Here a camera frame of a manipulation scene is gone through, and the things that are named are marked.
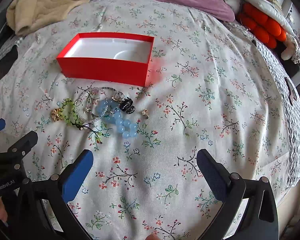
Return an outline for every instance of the metal screw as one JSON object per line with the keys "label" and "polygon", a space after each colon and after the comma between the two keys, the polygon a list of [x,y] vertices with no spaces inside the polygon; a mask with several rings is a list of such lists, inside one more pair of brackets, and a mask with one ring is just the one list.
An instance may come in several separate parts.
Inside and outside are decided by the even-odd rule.
{"label": "metal screw", "polygon": [[267,177],[261,177],[261,180],[264,182],[264,183],[268,183],[269,182],[269,179]]}
{"label": "metal screw", "polygon": [[22,184],[27,184],[29,181],[30,181],[29,178],[25,178],[25,179],[22,181]]}
{"label": "metal screw", "polygon": [[239,177],[238,173],[233,172],[233,173],[231,173],[231,178],[233,178],[233,179],[239,179],[240,177]]}
{"label": "metal screw", "polygon": [[57,179],[59,179],[59,175],[58,174],[52,174],[50,179],[51,180],[57,180]]}

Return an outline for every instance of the beige blanket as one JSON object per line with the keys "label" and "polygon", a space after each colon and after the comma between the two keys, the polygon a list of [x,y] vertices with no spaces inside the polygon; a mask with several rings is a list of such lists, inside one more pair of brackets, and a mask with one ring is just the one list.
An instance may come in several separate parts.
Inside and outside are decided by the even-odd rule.
{"label": "beige blanket", "polygon": [[16,35],[29,33],[59,22],[74,7],[89,0],[13,0],[7,9],[7,23]]}

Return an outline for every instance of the floral print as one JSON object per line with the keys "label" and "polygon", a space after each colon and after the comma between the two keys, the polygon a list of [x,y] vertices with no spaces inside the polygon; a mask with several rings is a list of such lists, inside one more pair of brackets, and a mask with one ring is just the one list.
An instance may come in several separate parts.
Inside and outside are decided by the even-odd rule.
{"label": "floral print", "polygon": [[[154,37],[145,87],[60,72],[56,57],[70,39],[99,31]],[[133,239],[136,232],[143,239],[150,233],[165,240],[196,238],[195,225],[200,221],[203,231],[220,204],[202,188],[196,155],[204,148],[229,171],[243,167],[247,179],[268,177],[276,201],[286,192],[289,134],[281,95],[238,28],[227,30],[202,11],[155,0],[92,0],[63,22],[26,36],[18,55],[0,81],[0,118],[6,121],[0,152],[36,131],[38,143],[24,158],[35,181],[60,174],[91,150],[93,166],[69,207],[92,239]],[[76,100],[103,86],[134,101],[136,111],[124,118],[137,124],[136,138],[122,139],[115,125],[102,120],[82,131],[52,121],[51,110],[64,98]],[[85,103],[96,107],[103,98],[93,95]],[[191,220],[180,215],[182,208]]]}

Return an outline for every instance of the bed sheet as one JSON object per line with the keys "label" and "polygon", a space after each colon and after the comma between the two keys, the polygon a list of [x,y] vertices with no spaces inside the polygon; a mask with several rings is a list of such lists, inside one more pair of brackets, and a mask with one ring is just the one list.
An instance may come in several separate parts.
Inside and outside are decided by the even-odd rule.
{"label": "bed sheet", "polygon": [[[142,88],[66,78],[56,56],[77,33],[95,31],[154,36],[148,71],[156,82]],[[0,81],[0,151],[35,130],[38,144],[24,163],[28,176],[41,180],[90,149],[93,167],[69,206],[93,239],[145,239],[152,232],[196,239],[221,206],[196,165],[202,148],[245,179],[267,176],[277,203],[285,194],[290,143],[282,95],[253,43],[213,16],[155,0],[94,0],[26,36],[18,53]],[[138,124],[137,138],[123,139],[103,122],[95,132],[52,122],[52,109],[91,86],[134,100],[129,118]]]}

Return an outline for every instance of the red box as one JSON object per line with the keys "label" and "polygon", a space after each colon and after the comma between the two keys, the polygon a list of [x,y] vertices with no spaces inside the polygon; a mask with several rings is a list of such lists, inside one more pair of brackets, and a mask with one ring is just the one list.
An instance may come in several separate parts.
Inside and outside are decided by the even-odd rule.
{"label": "red box", "polygon": [[57,56],[66,77],[145,86],[154,37],[78,33]]}

